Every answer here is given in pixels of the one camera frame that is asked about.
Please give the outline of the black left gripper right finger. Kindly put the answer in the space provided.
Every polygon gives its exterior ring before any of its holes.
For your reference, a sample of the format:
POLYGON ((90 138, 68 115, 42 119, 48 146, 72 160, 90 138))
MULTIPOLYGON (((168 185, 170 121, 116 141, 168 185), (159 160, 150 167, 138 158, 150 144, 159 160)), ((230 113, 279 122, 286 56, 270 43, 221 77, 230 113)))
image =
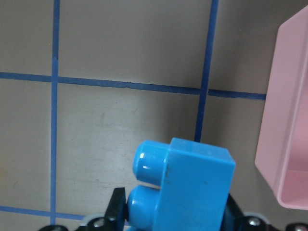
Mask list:
POLYGON ((231 194, 228 195, 220 231, 241 231, 244 214, 231 194))

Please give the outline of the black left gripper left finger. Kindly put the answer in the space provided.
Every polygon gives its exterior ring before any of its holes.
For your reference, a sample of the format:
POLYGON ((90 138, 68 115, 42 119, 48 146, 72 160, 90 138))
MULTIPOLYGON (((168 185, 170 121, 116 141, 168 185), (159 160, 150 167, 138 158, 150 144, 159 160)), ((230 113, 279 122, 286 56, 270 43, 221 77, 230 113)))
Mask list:
POLYGON ((123 231, 127 218, 125 188, 115 188, 104 214, 104 231, 123 231))

